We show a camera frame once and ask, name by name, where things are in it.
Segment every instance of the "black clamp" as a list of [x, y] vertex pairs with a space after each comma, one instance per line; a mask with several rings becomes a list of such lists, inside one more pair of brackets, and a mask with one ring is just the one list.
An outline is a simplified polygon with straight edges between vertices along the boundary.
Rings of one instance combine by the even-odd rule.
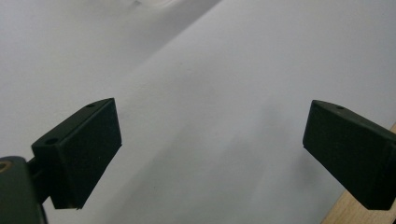
[[121, 147], [113, 98], [84, 106], [32, 145], [35, 157], [0, 159], [1, 223], [47, 223], [42, 203], [82, 208]]
[[340, 106], [313, 101], [304, 147], [367, 209], [396, 196], [396, 134]]

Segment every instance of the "black plastic block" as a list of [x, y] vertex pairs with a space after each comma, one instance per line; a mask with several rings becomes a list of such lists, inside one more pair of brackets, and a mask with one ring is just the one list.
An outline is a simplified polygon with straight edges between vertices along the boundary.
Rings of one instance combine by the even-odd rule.
[[55, 208], [82, 208], [120, 146], [113, 98], [84, 106], [34, 142]]
[[391, 208], [396, 134], [340, 105], [313, 101], [304, 147], [366, 208]]

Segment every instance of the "screw hole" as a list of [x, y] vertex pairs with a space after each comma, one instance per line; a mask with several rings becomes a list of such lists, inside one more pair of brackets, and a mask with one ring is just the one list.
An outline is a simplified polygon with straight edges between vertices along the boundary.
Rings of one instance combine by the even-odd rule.
[[55, 144], [56, 142], [58, 142], [58, 138], [51, 138], [51, 139], [46, 141], [46, 144], [47, 145], [52, 145], [52, 144]]

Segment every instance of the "white backdrop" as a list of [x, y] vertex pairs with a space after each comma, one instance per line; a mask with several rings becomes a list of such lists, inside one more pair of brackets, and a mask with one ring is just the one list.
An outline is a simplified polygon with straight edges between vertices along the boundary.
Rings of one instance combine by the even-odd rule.
[[319, 223], [343, 188], [303, 149], [313, 99], [396, 120], [396, 2], [0, 2], [0, 156], [115, 97], [123, 146], [50, 223]]

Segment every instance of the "wooden surface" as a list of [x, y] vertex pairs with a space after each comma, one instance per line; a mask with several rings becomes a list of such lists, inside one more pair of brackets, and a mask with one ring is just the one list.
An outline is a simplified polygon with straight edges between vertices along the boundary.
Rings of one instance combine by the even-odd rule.
[[[396, 133], [396, 123], [390, 130]], [[321, 223], [391, 224], [395, 219], [395, 203], [389, 211], [367, 210], [346, 190]]]

